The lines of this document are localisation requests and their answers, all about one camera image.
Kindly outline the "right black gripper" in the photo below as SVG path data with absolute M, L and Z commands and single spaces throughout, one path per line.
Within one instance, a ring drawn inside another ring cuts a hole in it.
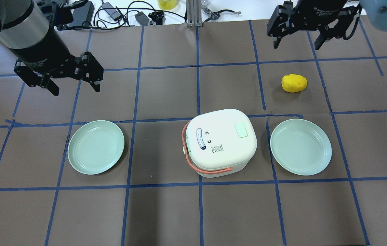
M 281 39 L 287 35 L 318 28 L 320 34 L 315 40 L 315 50 L 332 38 L 349 40 L 356 31 L 363 8 L 360 4 L 343 8 L 346 3 L 346 0 L 284 1 L 276 6 L 267 23 L 267 35 L 275 38 L 273 48 L 277 49 Z M 335 19 L 338 22 L 330 28 L 328 24 Z M 347 36 L 346 32 L 353 21 L 353 29 Z

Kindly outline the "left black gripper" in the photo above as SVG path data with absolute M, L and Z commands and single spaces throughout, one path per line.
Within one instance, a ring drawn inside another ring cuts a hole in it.
M 75 58 L 34 1 L 5 0 L 4 4 L 6 16 L 0 42 L 17 57 L 14 72 L 27 86 L 39 86 L 58 96 L 59 87 L 51 77 L 78 75 L 100 92 L 104 69 L 91 52 Z

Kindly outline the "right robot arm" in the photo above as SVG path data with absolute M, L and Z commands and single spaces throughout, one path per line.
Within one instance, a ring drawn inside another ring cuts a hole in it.
M 387 0 L 359 0 L 356 6 L 346 6 L 346 0 L 284 1 L 276 6 L 267 23 L 267 35 L 274 37 L 273 47 L 281 39 L 297 31 L 319 31 L 315 50 L 331 39 L 349 40 L 355 33 L 364 10 L 370 23 L 387 32 Z

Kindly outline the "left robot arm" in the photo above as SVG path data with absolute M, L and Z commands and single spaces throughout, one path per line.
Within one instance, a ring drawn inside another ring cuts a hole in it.
M 72 78 L 100 91 L 104 73 L 101 64 L 88 51 L 73 56 L 55 30 L 71 23 L 71 10 L 86 3 L 0 0 L 0 42 L 17 57 L 13 70 L 28 87 L 38 86 L 58 96 L 59 87 L 53 79 Z

